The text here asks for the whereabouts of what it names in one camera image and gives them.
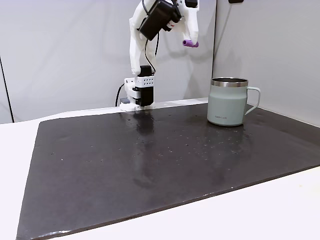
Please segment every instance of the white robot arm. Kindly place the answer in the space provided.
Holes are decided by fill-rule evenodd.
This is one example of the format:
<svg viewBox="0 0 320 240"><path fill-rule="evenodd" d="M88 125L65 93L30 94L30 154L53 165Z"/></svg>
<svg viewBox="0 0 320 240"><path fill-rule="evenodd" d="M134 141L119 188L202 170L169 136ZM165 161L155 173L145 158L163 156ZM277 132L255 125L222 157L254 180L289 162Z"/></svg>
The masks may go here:
<svg viewBox="0 0 320 240"><path fill-rule="evenodd" d="M120 107L133 111L153 103L156 55L148 44L161 29L182 33L181 43L185 47L197 48L200 0L142 0L130 18L130 62L134 77L124 80L127 99L122 99ZM144 52L149 63L140 65Z"/></svg>

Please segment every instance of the cable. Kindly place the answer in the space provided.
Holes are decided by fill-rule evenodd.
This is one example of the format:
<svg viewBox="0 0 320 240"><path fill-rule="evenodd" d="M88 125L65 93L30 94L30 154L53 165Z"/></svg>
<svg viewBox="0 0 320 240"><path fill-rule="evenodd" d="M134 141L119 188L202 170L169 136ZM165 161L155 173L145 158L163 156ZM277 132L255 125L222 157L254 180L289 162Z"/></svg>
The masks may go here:
<svg viewBox="0 0 320 240"><path fill-rule="evenodd" d="M143 6L146 14L149 16L149 12L148 12L148 10L147 10L147 8L146 8L146 5L145 5L145 0L142 0L142 6Z"/></svg>
<svg viewBox="0 0 320 240"><path fill-rule="evenodd" d="M149 61L149 59L147 57L147 44L148 44L148 39L145 41L144 55L145 55L146 60L150 64L150 66L153 68L154 73L156 73L155 67L152 65L152 63Z"/></svg>
<svg viewBox="0 0 320 240"><path fill-rule="evenodd" d="M9 105L9 110L10 110L10 114L11 114L11 119L12 119L12 122L14 123L15 122L15 118L14 118L14 113L12 112L12 107L11 107L11 103L10 103L8 87L7 87L6 78L5 78L4 67L2 66L2 61L1 61L1 56L0 56L0 68L2 70L4 88L5 88L5 92L6 92L6 97L8 99L8 105Z"/></svg>
<svg viewBox="0 0 320 240"><path fill-rule="evenodd" d="M119 98L119 94L120 94L120 91L122 89L122 87L124 86L125 84L122 84L120 87L119 87L119 90L118 90L118 93L116 95L116 99L115 99L115 106L118 107L118 98Z"/></svg>
<svg viewBox="0 0 320 240"><path fill-rule="evenodd" d="M156 48L155 48L155 56L157 56L157 52L158 52L158 47L159 47L159 38L160 38L160 32L158 32L158 39L156 41Z"/></svg>

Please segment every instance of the white table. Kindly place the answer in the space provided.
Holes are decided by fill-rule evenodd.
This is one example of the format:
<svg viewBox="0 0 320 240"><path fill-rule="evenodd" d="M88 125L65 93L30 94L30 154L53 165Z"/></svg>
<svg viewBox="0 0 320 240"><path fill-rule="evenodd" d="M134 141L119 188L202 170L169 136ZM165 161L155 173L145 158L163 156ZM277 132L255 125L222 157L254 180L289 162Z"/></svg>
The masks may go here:
<svg viewBox="0 0 320 240"><path fill-rule="evenodd" d="M206 103L206 98L157 103L156 108ZM120 112L118 107L65 112L0 125L0 239L16 239L39 123ZM247 187L121 223L58 238L101 239L320 239L320 168Z"/></svg>

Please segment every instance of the gray wall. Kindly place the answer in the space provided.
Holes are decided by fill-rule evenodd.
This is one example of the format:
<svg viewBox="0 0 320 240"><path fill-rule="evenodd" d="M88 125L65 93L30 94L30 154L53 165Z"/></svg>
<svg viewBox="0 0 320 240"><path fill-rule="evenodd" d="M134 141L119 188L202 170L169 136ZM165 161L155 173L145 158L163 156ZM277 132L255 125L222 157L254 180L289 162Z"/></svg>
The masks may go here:
<svg viewBox="0 0 320 240"><path fill-rule="evenodd" d="M319 12L319 0L218 0L213 76L249 79L263 108L320 126Z"/></svg>
<svg viewBox="0 0 320 240"><path fill-rule="evenodd" d="M0 0L0 53L15 120L113 107L132 77L129 18L139 2ZM156 102L208 96L215 11L215 0L201 0L198 49L161 32Z"/></svg>
<svg viewBox="0 0 320 240"><path fill-rule="evenodd" d="M5 88L4 77L0 65L0 124L12 123L11 113Z"/></svg>

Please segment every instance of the mug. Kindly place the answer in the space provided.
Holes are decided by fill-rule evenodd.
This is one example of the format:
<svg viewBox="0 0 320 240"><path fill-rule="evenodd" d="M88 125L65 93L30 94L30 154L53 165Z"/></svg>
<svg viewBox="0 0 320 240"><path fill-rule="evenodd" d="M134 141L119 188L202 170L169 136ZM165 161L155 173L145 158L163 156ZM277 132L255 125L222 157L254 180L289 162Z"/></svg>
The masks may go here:
<svg viewBox="0 0 320 240"><path fill-rule="evenodd" d="M207 119L220 126L239 126L244 123L245 115L260 104L261 90L248 86L249 81L242 78L219 77L211 80L208 99ZM248 90L259 92L258 103L246 112Z"/></svg>

